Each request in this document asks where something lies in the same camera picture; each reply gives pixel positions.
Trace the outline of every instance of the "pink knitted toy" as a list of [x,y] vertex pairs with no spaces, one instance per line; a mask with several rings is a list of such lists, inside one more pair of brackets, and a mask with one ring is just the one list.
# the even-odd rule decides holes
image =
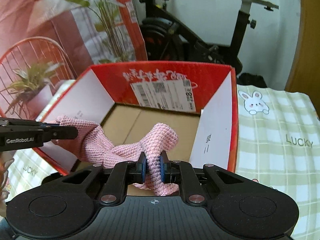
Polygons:
[[76,139],[53,140],[53,143],[73,153],[79,160],[113,168],[119,162],[137,161],[140,153],[144,152],[148,165],[146,182],[134,185],[153,190],[157,196],[169,195],[179,189],[177,184],[163,184],[160,178],[160,153],[163,150],[170,151],[178,142],[177,134],[168,125],[157,123],[141,141],[114,146],[104,135],[102,127],[95,122],[60,116],[55,123],[78,129]]

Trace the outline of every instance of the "cardboard bottom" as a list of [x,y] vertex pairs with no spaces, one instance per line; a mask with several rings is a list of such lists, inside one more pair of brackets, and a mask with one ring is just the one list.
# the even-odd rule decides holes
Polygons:
[[[136,106],[115,105],[102,122],[105,135],[115,146],[140,141],[158,123],[169,125],[178,135],[177,146],[168,152],[169,160],[189,161],[200,116],[195,114],[146,109]],[[81,162],[76,170],[91,163]],[[129,185],[127,195],[153,196],[150,190]]]

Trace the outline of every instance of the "green and white checkered cloth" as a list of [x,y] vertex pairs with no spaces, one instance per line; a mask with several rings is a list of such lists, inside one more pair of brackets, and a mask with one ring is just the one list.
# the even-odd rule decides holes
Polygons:
[[309,97],[238,86],[238,106],[236,173],[292,197],[300,212],[292,238],[319,240],[320,122]]
[[[61,94],[70,87],[74,80],[64,82],[52,97],[50,103],[43,109],[37,117],[39,121],[42,116],[57,101]],[[33,149],[18,150],[15,152],[14,162],[8,169],[8,182],[6,190],[10,192],[6,201],[12,200],[16,195],[38,187],[42,180],[52,173],[57,172],[45,160],[43,160]]]

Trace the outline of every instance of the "stationary bike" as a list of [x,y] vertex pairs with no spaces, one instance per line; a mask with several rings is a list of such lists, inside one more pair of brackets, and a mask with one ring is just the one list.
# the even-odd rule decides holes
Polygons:
[[[148,60],[185,60],[195,62],[222,63],[235,68],[236,74],[242,70],[238,59],[239,50],[247,25],[255,28],[257,22],[249,20],[252,3],[265,6],[268,11],[279,9],[278,5],[263,0],[242,0],[230,46],[207,44],[175,16],[167,12],[167,1],[161,6],[156,0],[139,0],[146,5],[146,19],[140,26],[145,41]],[[182,36],[188,41],[188,54],[185,55]]]

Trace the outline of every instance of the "brown wooden panel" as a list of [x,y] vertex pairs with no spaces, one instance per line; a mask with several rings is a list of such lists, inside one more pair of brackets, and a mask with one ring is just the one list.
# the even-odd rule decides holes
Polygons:
[[297,52],[285,90],[307,94],[320,113],[320,0],[301,0]]

